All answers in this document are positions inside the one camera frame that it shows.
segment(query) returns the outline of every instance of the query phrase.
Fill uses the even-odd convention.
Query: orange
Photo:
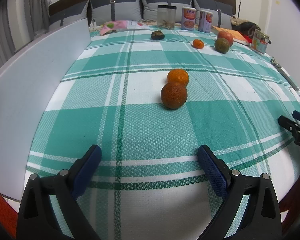
[[[233,35],[226,31],[221,31],[218,33],[218,39],[225,38],[229,42],[229,46],[231,47],[233,44]]]
[[[187,98],[188,92],[186,87],[178,82],[167,83],[161,90],[161,101],[170,109],[177,109],[183,106]]]
[[[184,69],[172,69],[168,73],[168,83],[169,82],[178,82],[186,86],[189,83],[189,75]]]
[[[216,51],[219,51],[223,54],[227,53],[230,45],[229,45],[229,41],[225,38],[218,38],[215,42],[214,42],[214,47],[216,49]]]
[[[192,46],[193,46],[194,48],[196,48],[196,49],[203,49],[204,43],[203,43],[203,41],[201,41],[201,40],[195,39],[195,40],[193,40],[193,42],[192,42]]]

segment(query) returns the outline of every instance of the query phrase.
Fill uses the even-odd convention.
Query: black clamp
[[[292,116],[300,121],[300,113],[298,111],[293,111]],[[281,127],[292,133],[294,143],[300,146],[300,125],[283,115],[278,118],[278,123]]]
[[[69,170],[44,178],[35,173],[30,175],[20,204],[17,240],[73,240],[62,233],[49,195],[56,195],[74,239],[100,240],[76,202],[85,192],[100,161],[101,149],[92,145]]]
[[[242,175],[217,159],[207,145],[198,149],[198,161],[216,195],[223,198],[217,213],[198,240],[277,240],[282,237],[281,216],[270,176]],[[243,195],[250,195],[237,232],[224,238],[239,209]]]

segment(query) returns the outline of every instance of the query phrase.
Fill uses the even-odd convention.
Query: gray pillow
[[[181,22],[182,7],[191,7],[191,0],[142,0],[143,18],[146,21],[157,20],[157,8],[159,4],[177,7],[176,22]]]
[[[63,25],[68,25],[77,20],[86,18],[88,3],[89,1],[77,3],[73,6],[70,6],[67,9],[64,9],[54,15],[51,15],[49,18],[49,31],[52,31]]]
[[[218,27],[219,15],[217,10],[221,10],[221,28],[232,29],[231,16],[232,5],[217,2],[214,0],[193,0],[194,7],[197,10],[195,15],[195,23],[199,23],[200,9],[207,10],[213,13],[212,25]]]
[[[114,20],[141,20],[140,0],[115,0],[113,5],[110,1],[90,0],[92,19],[95,20],[97,25]]]

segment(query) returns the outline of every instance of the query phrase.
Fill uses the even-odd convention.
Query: red apple
[[[218,38],[225,38],[227,41],[229,41],[229,45],[230,47],[233,44],[233,36],[231,33],[227,32],[227,31],[221,31],[218,33]]]

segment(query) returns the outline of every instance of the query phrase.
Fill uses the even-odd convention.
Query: pink bag
[[[138,23],[136,21],[113,21],[107,22],[103,25],[100,35],[112,32],[122,32],[127,30],[137,30],[137,29],[148,29],[151,28],[143,23]]]

